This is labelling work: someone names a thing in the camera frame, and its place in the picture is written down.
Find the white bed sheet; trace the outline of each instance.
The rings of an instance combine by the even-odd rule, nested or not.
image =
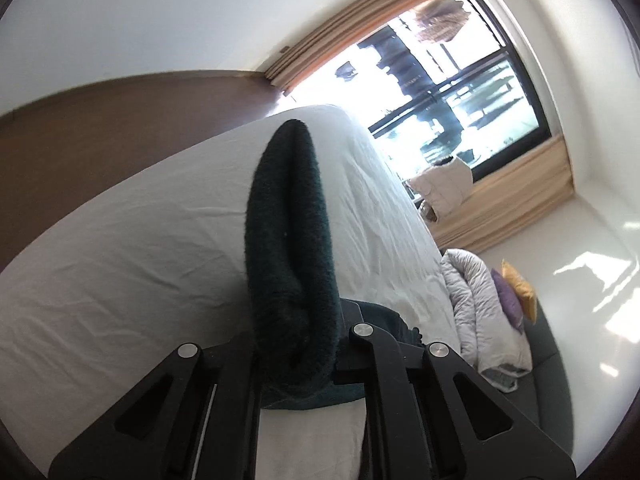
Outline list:
[[[66,216],[0,274],[0,418],[35,465],[179,344],[249,328],[244,212],[266,143],[312,134],[342,297],[381,303],[459,351],[440,253],[368,131],[337,107],[288,110],[206,140]],[[263,412],[259,479],[351,479],[365,409]]]

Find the curtain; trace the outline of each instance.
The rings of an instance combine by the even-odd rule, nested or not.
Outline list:
[[[427,0],[356,0],[292,46],[265,75],[271,84],[291,92],[296,85],[348,46],[386,22]]]
[[[556,136],[476,182],[455,213],[428,227],[441,250],[480,253],[546,216],[573,194],[564,137]]]

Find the window frame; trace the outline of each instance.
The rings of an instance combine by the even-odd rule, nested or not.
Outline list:
[[[442,98],[449,93],[449,89],[445,89],[443,91],[447,85],[450,86],[451,91],[455,91],[456,88],[460,87],[460,84],[464,84],[465,81],[472,79],[476,74],[495,66],[499,62],[508,60],[511,63],[511,67],[518,78],[520,85],[522,86],[522,90],[529,101],[529,104],[533,108],[536,120],[538,121],[538,127],[515,142],[512,142],[509,146],[500,150],[500,152],[495,153],[487,160],[484,160],[473,167],[472,173],[474,176],[474,182],[477,182],[507,165],[512,160],[524,155],[545,140],[550,139],[551,130],[538,92],[536,91],[529,72],[518,54],[516,47],[511,41],[510,35],[502,26],[502,23],[498,20],[495,13],[489,8],[486,0],[467,1],[482,18],[485,25],[494,35],[494,38],[501,47],[488,56],[485,56],[462,69],[456,75],[448,78],[447,80],[438,84],[433,84],[418,97],[412,99],[407,104],[396,108],[396,110],[393,110],[384,118],[375,124],[372,124],[369,127],[369,131],[372,133],[374,139],[381,137],[389,130],[393,129],[393,127],[404,121],[408,116],[426,108],[430,103],[433,103],[435,96]]]

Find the window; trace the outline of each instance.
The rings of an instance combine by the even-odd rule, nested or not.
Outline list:
[[[453,154],[479,180],[550,137],[529,75],[484,0],[430,0],[404,12],[291,96],[350,110],[403,181]]]

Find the triangular cutout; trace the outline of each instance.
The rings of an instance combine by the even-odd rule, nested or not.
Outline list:
[[[466,375],[457,374],[453,382],[479,440],[487,440],[511,428],[513,421]]]
[[[115,423],[116,431],[128,434],[138,440],[151,432],[164,404],[173,379],[165,375],[149,388]]]

